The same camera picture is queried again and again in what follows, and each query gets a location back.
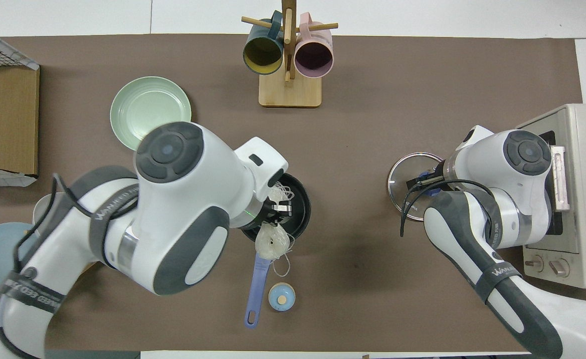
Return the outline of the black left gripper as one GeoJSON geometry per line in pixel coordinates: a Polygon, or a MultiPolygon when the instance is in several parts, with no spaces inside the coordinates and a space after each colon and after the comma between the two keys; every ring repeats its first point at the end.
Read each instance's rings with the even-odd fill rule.
{"type": "Polygon", "coordinates": [[[294,194],[287,183],[288,174],[282,175],[270,189],[259,212],[261,222],[278,225],[288,222],[292,217],[292,198],[294,194]]]}

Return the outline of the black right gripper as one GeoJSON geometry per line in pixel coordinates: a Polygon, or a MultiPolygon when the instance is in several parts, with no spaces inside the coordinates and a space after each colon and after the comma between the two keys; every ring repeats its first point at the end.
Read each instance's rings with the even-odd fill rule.
{"type": "Polygon", "coordinates": [[[442,182],[445,178],[443,175],[436,175],[435,173],[424,173],[419,177],[406,181],[408,192],[423,190],[425,187],[442,182]]]}

